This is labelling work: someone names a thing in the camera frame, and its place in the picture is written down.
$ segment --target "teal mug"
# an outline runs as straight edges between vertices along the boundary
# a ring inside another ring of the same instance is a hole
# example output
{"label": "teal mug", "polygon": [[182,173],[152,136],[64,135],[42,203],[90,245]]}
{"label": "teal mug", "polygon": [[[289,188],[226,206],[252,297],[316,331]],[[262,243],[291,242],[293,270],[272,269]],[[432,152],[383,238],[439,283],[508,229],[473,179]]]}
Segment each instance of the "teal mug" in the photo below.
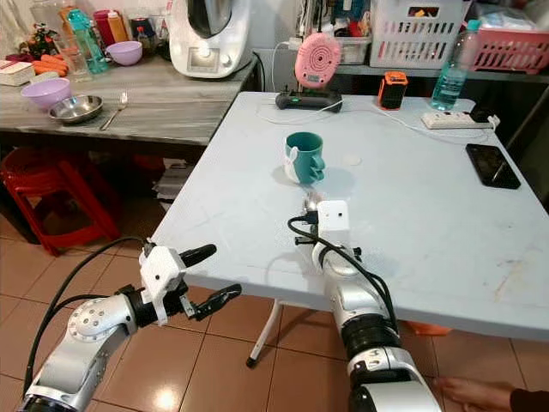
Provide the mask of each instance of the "teal mug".
{"label": "teal mug", "polygon": [[323,139],[300,131],[286,138],[284,172],[294,183],[311,184],[324,179]]}

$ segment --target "teal bottle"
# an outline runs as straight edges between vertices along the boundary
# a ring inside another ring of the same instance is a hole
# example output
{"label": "teal bottle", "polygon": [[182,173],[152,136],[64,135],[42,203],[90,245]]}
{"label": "teal bottle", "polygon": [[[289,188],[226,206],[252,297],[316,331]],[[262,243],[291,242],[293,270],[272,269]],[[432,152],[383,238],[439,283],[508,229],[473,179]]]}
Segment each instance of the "teal bottle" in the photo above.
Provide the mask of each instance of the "teal bottle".
{"label": "teal bottle", "polygon": [[479,28],[480,21],[469,21],[467,30],[455,41],[452,56],[442,68],[432,93],[431,106],[435,109],[448,111],[454,107],[455,101],[460,97],[467,73],[474,65]]}
{"label": "teal bottle", "polygon": [[94,74],[103,73],[109,68],[101,51],[99,41],[95,38],[89,17],[79,9],[73,9],[67,14],[67,20],[76,36],[81,53],[86,59],[89,71]]}

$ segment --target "red plastic stool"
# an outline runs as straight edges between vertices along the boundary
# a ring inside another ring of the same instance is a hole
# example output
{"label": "red plastic stool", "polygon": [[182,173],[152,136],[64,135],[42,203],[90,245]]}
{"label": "red plastic stool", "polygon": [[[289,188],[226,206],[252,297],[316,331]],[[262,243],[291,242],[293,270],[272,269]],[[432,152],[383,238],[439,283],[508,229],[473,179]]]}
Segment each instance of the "red plastic stool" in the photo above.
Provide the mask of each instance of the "red plastic stool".
{"label": "red plastic stool", "polygon": [[[110,240],[120,237],[114,220],[96,197],[104,198],[118,212],[118,196],[87,156],[18,148],[2,161],[0,174],[40,243],[52,255],[59,255],[58,247],[83,245],[101,236]],[[33,207],[30,197],[41,200]],[[71,197],[92,224],[70,233],[48,234],[45,218],[52,210],[58,215],[66,213],[66,200]]]}

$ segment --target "white power strip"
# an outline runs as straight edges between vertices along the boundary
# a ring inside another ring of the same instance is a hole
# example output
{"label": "white power strip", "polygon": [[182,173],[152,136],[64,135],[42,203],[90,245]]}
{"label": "white power strip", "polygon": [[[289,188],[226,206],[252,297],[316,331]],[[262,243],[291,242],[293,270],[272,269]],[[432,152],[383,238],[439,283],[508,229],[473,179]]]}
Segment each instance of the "white power strip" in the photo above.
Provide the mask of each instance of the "white power strip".
{"label": "white power strip", "polygon": [[492,124],[477,123],[466,112],[430,112],[421,116],[427,129],[491,129]]}

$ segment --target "metal bowl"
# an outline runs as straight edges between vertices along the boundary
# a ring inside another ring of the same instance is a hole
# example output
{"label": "metal bowl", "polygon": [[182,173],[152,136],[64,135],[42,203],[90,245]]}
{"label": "metal bowl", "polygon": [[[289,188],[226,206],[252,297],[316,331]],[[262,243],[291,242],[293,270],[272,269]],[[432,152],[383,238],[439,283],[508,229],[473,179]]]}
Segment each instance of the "metal bowl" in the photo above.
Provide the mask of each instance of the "metal bowl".
{"label": "metal bowl", "polygon": [[50,118],[64,124],[85,122],[100,114],[103,100],[98,96],[75,96],[61,100],[50,107]]}

